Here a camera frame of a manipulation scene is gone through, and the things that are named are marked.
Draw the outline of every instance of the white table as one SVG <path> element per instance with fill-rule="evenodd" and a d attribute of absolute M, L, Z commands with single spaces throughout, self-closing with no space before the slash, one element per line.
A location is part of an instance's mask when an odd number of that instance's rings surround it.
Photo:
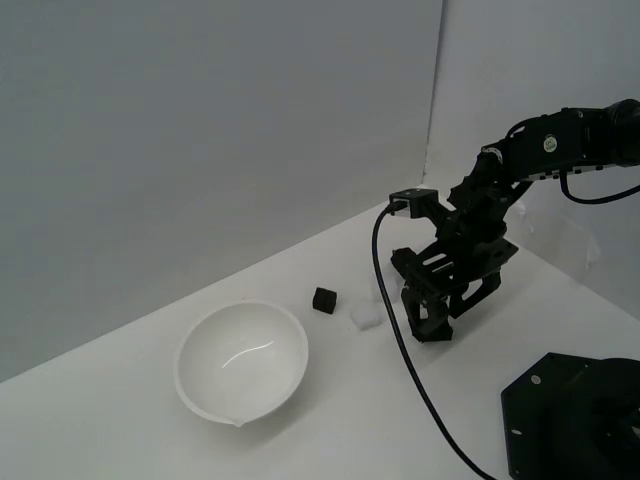
<path fill-rule="evenodd" d="M 348 303 L 369 295 L 370 234 L 379 210 L 0 384 L 0 478 L 475 478 L 423 406 L 388 323 L 358 332 L 349 320 Z M 388 219 L 381 258 L 392 247 L 420 247 L 432 238 L 426 220 Z M 316 286 L 339 293 L 333 316 L 311 309 Z M 171 365 L 192 322 L 245 297 L 296 314 L 310 356 L 285 407 L 235 428 L 188 411 L 174 391 Z M 502 479 L 505 386 L 549 351 L 640 359 L 640 322 L 524 250 L 503 269 L 498 292 L 456 322 L 453 342 L 421 345 L 400 317 L 454 437 Z"/>

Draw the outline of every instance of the white backdrop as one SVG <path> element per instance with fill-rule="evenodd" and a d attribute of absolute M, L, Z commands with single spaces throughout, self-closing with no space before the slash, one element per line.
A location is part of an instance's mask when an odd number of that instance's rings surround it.
<path fill-rule="evenodd" d="M 440 12 L 3 1 L 0 381 L 419 183 Z"/>
<path fill-rule="evenodd" d="M 640 100 L 638 18 L 635 0 L 445 2 L 425 182 L 448 196 L 480 148 L 520 120 Z M 640 183 L 640 168 L 570 183 L 596 197 Z M 640 318 L 640 195 L 581 206 L 545 181 L 523 202 L 525 221 L 509 217 L 511 238 Z"/>

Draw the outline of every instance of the black cable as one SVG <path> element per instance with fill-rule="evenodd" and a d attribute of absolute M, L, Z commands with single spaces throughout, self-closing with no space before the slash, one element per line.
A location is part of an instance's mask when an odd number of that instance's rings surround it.
<path fill-rule="evenodd" d="M 409 357 L 409 352 L 407 352 L 407 347 L 404 344 L 404 340 L 402 339 L 402 334 L 400 333 L 400 327 L 398 326 L 398 320 L 396 319 L 396 315 L 393 312 L 393 306 L 391 305 L 391 300 L 389 300 L 389 294 L 387 293 L 387 288 L 384 285 L 384 279 L 382 278 L 382 272 L 380 270 L 380 259 L 378 258 L 378 233 L 380 231 L 380 225 L 382 224 L 382 220 L 385 216 L 392 212 L 397 212 L 398 210 L 402 210 L 407 206 L 404 202 L 393 202 L 387 205 L 387 207 L 380 213 L 376 223 L 373 227 L 373 235 L 371 238 L 371 255 L 373 256 L 373 269 L 376 273 L 376 280 L 378 281 L 378 287 L 380 287 L 380 294 L 382 295 L 382 300 L 384 302 L 384 306 L 387 309 L 387 313 L 389 314 L 389 320 L 391 321 L 391 327 L 393 328 L 393 334 L 396 337 L 396 341 L 398 342 L 398 348 L 400 348 L 400 353 L 402 354 L 402 358 L 404 359 L 404 363 L 407 365 L 407 369 L 409 370 L 409 374 L 413 379 L 413 383 L 416 384 L 416 388 L 422 397 L 425 405 L 429 409 L 429 413 L 433 417 L 433 420 L 436 422 L 436 425 L 440 429 L 440 433 L 444 436 L 445 440 L 451 446 L 454 452 L 460 457 L 460 459 L 471 469 L 473 470 L 480 478 L 485 480 L 496 480 L 494 477 L 485 473 L 478 467 L 473 461 L 467 457 L 467 455 L 462 451 L 462 449 L 455 442 L 447 427 L 442 422 L 440 415 L 436 410 L 436 407 L 431 402 L 429 395 L 427 395 L 426 390 L 422 386 L 422 382 L 420 381 L 420 377 L 416 372 L 415 367 L 413 366 L 413 362 L 411 361 L 411 357 Z"/>
<path fill-rule="evenodd" d="M 616 200 L 622 200 L 623 198 L 629 197 L 635 193 L 640 192 L 640 185 L 637 185 L 629 190 L 625 190 L 624 192 L 616 193 L 615 195 L 609 195 L 607 197 L 600 198 L 578 198 L 574 197 L 569 191 L 569 182 L 567 181 L 567 172 L 560 172 L 560 190 L 565 197 L 567 197 L 572 202 L 581 203 L 583 205 L 602 205 L 604 203 L 615 202 Z"/>

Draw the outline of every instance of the bowl rim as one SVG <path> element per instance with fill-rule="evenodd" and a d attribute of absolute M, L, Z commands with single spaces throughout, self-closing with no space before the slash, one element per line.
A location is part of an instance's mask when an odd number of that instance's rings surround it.
<path fill-rule="evenodd" d="M 208 319 L 210 319 L 211 317 L 213 317 L 214 315 L 216 315 L 218 312 L 220 312 L 222 310 L 225 310 L 225 309 L 231 308 L 231 307 L 236 307 L 236 306 L 239 306 L 239 305 L 246 305 L 246 304 L 262 305 L 262 306 L 266 306 L 266 307 L 269 307 L 269 308 L 273 308 L 274 310 L 277 310 L 278 312 L 282 313 L 289 320 L 289 322 L 295 327 L 295 329 L 298 332 L 299 337 L 300 337 L 300 339 L 302 341 L 302 362 L 301 362 L 301 365 L 298 368 L 298 371 L 296 373 L 296 377 L 294 378 L 294 380 L 291 383 L 291 385 L 289 386 L 289 388 L 282 395 L 280 395 L 275 401 L 270 402 L 269 404 L 267 404 L 264 408 L 260 409 L 258 411 L 258 413 L 253 415 L 251 418 L 227 419 L 227 418 L 219 417 L 217 415 L 214 415 L 212 413 L 209 413 L 209 412 L 203 410 L 202 408 L 200 408 L 198 405 L 196 405 L 189 398 L 187 393 L 184 391 L 184 388 L 182 387 L 182 382 L 180 380 L 180 358 L 182 357 L 182 352 L 184 350 L 184 347 L 186 346 L 187 342 L 191 338 L 191 335 L 196 330 L 196 328 L 198 328 L 202 323 L 204 323 L 205 321 L 207 321 Z M 261 418 L 261 417 L 264 417 L 264 416 L 270 414 L 271 412 L 276 410 L 278 407 L 280 407 L 284 402 L 286 402 L 289 399 L 289 397 L 293 394 L 293 392 L 295 392 L 296 389 L 298 388 L 298 386 L 300 385 L 300 382 L 302 381 L 302 377 L 304 376 L 304 373 L 305 373 L 305 371 L 307 369 L 308 361 L 309 361 L 309 341 L 307 339 L 307 334 L 304 331 L 304 328 L 302 327 L 302 324 L 300 323 L 300 320 L 298 320 L 298 318 L 293 313 L 291 313 L 289 310 L 287 310 L 286 308 L 284 308 L 284 307 L 282 307 L 282 306 L 280 306 L 280 305 L 278 305 L 276 303 L 269 302 L 267 300 L 260 300 L 260 299 L 246 299 L 246 300 L 240 300 L 240 301 L 236 301 L 236 302 L 226 303 L 226 304 L 216 308 L 215 310 L 212 310 L 211 312 L 209 312 L 206 315 L 204 315 L 201 318 L 199 318 L 187 330 L 187 333 L 184 336 L 184 338 L 180 341 L 180 344 L 179 344 L 178 349 L 176 350 L 176 353 L 175 353 L 175 356 L 174 356 L 174 360 L 173 360 L 173 383 L 174 383 L 174 386 L 176 388 L 176 391 L 178 392 L 178 396 L 180 397 L 182 402 L 189 408 L 189 410 L 191 410 L 196 415 L 198 415 L 198 416 L 200 416 L 200 417 L 202 417 L 202 418 L 204 418 L 206 420 L 210 420 L 212 422 L 225 423 L 225 424 L 236 425 L 236 426 L 242 426 L 245 423 L 251 422 L 253 420 L 257 420 L 258 418 Z"/>

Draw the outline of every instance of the white bowl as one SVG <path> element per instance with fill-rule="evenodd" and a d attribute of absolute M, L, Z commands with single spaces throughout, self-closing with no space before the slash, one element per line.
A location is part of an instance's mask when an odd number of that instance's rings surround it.
<path fill-rule="evenodd" d="M 194 413 L 239 427 L 282 405 L 300 384 L 308 358 L 307 336 L 292 313 L 243 301 L 191 328 L 178 348 L 173 378 Z"/>

